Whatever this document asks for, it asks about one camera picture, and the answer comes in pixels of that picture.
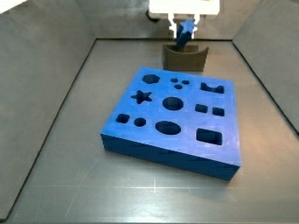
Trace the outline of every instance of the small square hole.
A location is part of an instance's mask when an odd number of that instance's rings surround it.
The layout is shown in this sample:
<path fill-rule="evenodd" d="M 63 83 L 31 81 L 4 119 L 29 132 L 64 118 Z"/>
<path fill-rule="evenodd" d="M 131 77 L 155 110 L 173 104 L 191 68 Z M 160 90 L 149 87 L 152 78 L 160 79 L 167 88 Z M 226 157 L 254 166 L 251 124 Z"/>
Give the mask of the small square hole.
<path fill-rule="evenodd" d="M 119 123 L 127 123 L 128 119 L 129 119 L 129 115 L 124 115 L 124 114 L 119 114 L 117 117 L 116 117 L 116 121 Z"/>
<path fill-rule="evenodd" d="M 215 116 L 224 116 L 224 108 L 212 108 L 212 114 Z"/>
<path fill-rule="evenodd" d="M 202 113 L 207 113 L 208 112 L 208 107 L 206 105 L 196 104 L 195 111 L 202 112 Z"/>

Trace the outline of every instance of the star-shaped hole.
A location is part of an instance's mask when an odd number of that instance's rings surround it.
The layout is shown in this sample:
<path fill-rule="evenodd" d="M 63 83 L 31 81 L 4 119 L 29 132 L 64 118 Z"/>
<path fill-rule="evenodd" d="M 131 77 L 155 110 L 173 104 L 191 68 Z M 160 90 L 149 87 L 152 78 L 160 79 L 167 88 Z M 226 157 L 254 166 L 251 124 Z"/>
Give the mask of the star-shaped hole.
<path fill-rule="evenodd" d="M 136 99 L 137 104 L 140 104 L 143 102 L 151 102 L 152 99 L 149 98 L 149 94 L 151 94 L 151 92 L 144 93 L 143 91 L 137 90 L 136 94 L 132 95 L 131 98 Z"/>

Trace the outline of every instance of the circular hole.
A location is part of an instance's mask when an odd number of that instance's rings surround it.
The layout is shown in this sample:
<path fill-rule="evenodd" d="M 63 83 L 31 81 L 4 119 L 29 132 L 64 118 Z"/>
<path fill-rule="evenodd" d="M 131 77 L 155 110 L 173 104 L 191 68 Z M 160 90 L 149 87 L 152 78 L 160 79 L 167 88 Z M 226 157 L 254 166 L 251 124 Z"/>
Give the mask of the circular hole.
<path fill-rule="evenodd" d="M 177 82 L 177 79 L 171 79 L 171 82 Z"/>
<path fill-rule="evenodd" d="M 183 81 L 181 81 L 181 84 L 188 85 L 190 82 L 188 82 L 187 80 L 183 80 Z"/>
<path fill-rule="evenodd" d="M 145 126 L 145 119 L 143 117 L 139 117 L 139 118 L 135 119 L 135 126 L 136 127 Z"/>
<path fill-rule="evenodd" d="M 175 85 L 173 86 L 176 89 L 183 89 L 183 86 L 181 85 Z"/>
<path fill-rule="evenodd" d="M 163 100 L 163 106 L 169 110 L 179 110 L 183 108 L 183 100 L 177 97 L 167 97 Z"/>
<path fill-rule="evenodd" d="M 161 121 L 155 124 L 155 128 L 165 135 L 177 135 L 181 132 L 181 127 L 175 122 Z"/>

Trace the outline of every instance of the gray wall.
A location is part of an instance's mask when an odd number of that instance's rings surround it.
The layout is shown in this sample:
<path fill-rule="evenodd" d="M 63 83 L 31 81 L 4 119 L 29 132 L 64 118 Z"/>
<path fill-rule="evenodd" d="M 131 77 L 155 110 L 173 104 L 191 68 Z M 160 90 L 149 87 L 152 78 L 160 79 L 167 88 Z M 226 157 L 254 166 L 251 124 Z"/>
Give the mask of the gray wall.
<path fill-rule="evenodd" d="M 299 132 L 299 3 L 263 0 L 234 43 Z"/>
<path fill-rule="evenodd" d="M 96 37 L 169 38 L 168 21 L 145 18 L 148 0 L 76 0 Z M 232 39 L 260 0 L 220 0 L 218 16 L 200 19 L 196 39 Z"/>
<path fill-rule="evenodd" d="M 0 15 L 0 220 L 93 40 L 73 0 L 29 0 Z"/>

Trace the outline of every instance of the blue foam block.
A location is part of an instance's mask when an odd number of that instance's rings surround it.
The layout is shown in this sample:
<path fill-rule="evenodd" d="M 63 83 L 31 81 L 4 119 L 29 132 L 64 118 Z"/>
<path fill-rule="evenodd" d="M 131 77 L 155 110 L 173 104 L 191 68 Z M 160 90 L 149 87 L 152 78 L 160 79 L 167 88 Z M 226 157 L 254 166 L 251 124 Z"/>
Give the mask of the blue foam block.
<path fill-rule="evenodd" d="M 192 39 L 192 30 L 195 23 L 187 18 L 184 22 L 180 22 L 176 31 L 176 46 L 184 47 L 187 42 Z"/>
<path fill-rule="evenodd" d="M 234 83 L 140 68 L 100 135 L 108 151 L 231 180 L 240 167 Z"/>

